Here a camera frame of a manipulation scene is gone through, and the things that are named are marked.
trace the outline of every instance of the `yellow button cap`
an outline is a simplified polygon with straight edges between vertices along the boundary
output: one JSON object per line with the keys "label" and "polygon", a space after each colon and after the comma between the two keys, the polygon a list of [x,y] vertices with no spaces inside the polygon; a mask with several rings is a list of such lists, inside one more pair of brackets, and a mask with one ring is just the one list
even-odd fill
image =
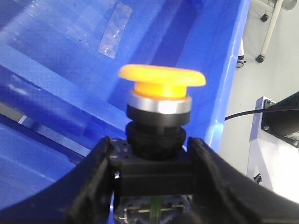
{"label": "yellow button cap", "polygon": [[184,98],[187,86],[206,84],[199,71],[143,64],[124,65],[120,77],[136,81],[135,92],[149,98]]}

